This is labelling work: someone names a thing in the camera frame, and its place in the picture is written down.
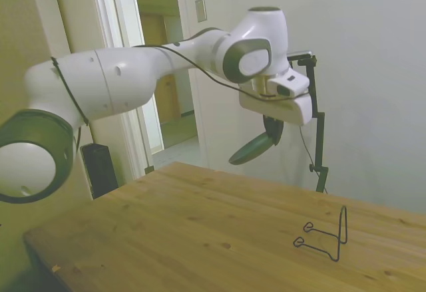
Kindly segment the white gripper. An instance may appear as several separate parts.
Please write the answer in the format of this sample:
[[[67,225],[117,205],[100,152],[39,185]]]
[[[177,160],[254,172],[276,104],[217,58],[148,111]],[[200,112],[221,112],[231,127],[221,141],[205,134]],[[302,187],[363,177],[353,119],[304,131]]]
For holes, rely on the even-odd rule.
[[[240,92],[239,101],[242,108],[263,115],[266,135],[274,146],[277,146],[281,140],[283,122],[303,126],[312,119],[312,98],[308,90],[285,101],[274,101],[273,98],[256,100]]]

